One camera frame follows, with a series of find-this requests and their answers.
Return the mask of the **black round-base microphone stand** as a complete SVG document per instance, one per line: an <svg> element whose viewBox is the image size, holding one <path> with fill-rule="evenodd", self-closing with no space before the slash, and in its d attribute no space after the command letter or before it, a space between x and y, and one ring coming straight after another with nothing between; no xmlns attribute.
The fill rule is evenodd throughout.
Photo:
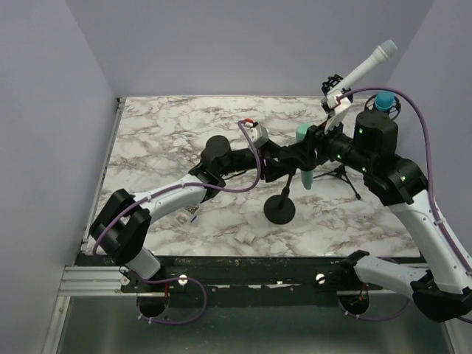
<svg viewBox="0 0 472 354"><path fill-rule="evenodd" d="M293 220L296 212L296 207L293 201L289 198L290 185L296 169L294 167L288 168L288 179L282 192L279 195L273 195L266 200L263 206L263 213L268 221L277 225L285 225Z"/></svg>

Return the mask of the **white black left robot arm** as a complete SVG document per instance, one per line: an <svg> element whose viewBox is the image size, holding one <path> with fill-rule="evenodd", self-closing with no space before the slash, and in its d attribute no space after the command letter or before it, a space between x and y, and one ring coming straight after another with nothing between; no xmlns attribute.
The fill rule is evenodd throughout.
<svg viewBox="0 0 472 354"><path fill-rule="evenodd" d="M102 249L115 265L132 270L145 290L158 290L164 280L162 266L145 247L151 224L220 192L235 192L224 180L231 173L256 170L256 181L273 182L299 166L291 146L279 146L266 137L249 138L248 144L234 150L225 136L213 136L206 142L200 162L178 181L137 194L125 189L113 192L91 225L92 250Z"/></svg>

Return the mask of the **mint green microphone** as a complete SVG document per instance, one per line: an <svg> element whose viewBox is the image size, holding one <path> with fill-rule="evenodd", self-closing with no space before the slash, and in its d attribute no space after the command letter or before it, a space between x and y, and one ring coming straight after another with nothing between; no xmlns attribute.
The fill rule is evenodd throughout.
<svg viewBox="0 0 472 354"><path fill-rule="evenodd" d="M295 134L295 139L296 143L300 143L304 140L308 129L310 127L309 123L302 123L297 126L296 129L296 134ZM303 166L307 167L309 164L311 164L311 159L309 155L307 154L307 148L306 147L301 147L302 151L302 158L303 158ZM300 170L300 175L301 175L301 181L302 185L306 190L311 190L312 188L312 183L313 183L313 169L304 169Z"/></svg>

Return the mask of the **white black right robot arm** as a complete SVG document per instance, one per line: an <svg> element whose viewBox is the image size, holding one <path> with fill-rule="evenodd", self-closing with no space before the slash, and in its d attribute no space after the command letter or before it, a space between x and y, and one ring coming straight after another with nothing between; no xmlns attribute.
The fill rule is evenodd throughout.
<svg viewBox="0 0 472 354"><path fill-rule="evenodd" d="M379 285L411 299L433 321L459 318L471 312L470 257L459 249L431 201L431 182L415 162L396 154L397 139L396 122L371 110L357 115L352 137L341 125L329 132L323 125L312 125L303 140L282 151L300 170L330 160L360 172L365 186L405 226L428 264L427 270L417 270L356 251L341 264L339 279L344 287Z"/></svg>

